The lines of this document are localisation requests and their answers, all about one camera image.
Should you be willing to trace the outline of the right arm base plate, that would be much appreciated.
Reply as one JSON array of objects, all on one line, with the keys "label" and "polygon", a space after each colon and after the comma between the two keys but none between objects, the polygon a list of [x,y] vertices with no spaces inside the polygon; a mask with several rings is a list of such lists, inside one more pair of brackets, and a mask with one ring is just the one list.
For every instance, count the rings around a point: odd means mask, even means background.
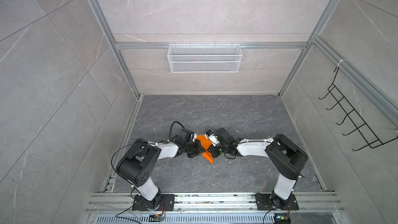
[{"label": "right arm base plate", "polygon": [[273,209],[280,209],[282,211],[298,211],[299,206],[294,194],[291,194],[287,200],[277,196],[275,193],[271,194],[255,194],[255,202],[259,211],[269,211]]}]

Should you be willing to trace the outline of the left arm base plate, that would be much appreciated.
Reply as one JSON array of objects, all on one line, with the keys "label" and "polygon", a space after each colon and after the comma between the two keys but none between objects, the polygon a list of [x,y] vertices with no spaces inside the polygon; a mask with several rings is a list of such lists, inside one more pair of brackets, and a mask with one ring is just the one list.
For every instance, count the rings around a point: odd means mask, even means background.
[{"label": "left arm base plate", "polygon": [[132,206],[133,211],[172,211],[175,204],[175,195],[157,194],[153,200],[149,201],[141,195],[134,197]]}]

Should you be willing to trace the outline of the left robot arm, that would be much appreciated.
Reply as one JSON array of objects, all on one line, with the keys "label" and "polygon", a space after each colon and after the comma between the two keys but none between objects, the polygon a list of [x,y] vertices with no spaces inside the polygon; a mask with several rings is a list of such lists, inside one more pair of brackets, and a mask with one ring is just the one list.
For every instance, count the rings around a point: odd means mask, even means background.
[{"label": "left robot arm", "polygon": [[151,143],[144,139],[137,139],[128,145],[130,149],[117,165],[113,166],[113,170],[138,191],[134,203],[140,203],[149,210],[155,210],[161,205],[161,190],[151,178],[157,161],[164,158],[175,158],[183,153],[186,153],[189,158],[193,158],[206,151],[198,139],[182,141],[182,143]]}]

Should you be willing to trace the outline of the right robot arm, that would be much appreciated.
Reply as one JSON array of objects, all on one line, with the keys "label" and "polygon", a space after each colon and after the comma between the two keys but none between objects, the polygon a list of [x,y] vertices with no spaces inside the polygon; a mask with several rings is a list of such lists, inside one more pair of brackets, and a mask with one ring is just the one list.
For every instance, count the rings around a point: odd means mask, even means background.
[{"label": "right robot arm", "polygon": [[283,208],[291,200],[292,193],[308,155],[283,134],[269,139],[234,139],[225,129],[207,130],[209,140],[207,151],[202,154],[210,163],[221,154],[229,159],[244,156],[269,158],[279,172],[277,183],[271,193],[273,208]]}]

